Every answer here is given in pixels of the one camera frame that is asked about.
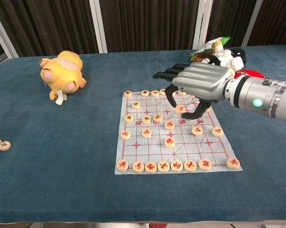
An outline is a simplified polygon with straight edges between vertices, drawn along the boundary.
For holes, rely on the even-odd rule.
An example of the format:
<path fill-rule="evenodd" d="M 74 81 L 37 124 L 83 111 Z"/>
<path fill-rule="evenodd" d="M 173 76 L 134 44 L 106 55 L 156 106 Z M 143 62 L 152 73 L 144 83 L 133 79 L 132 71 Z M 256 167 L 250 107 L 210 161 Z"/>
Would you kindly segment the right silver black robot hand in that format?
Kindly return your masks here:
<path fill-rule="evenodd" d="M 177 90 L 186 92 L 199 99 L 199 104 L 193 113 L 182 114 L 184 119 L 194 120 L 202 117 L 213 104 L 225 100 L 227 83 L 234 79 L 235 72 L 224 66 L 193 62 L 176 64 L 164 72 L 157 72 L 154 79 L 164 79 L 171 82 L 165 89 L 166 98 L 172 107 L 176 107 L 173 93 Z"/>

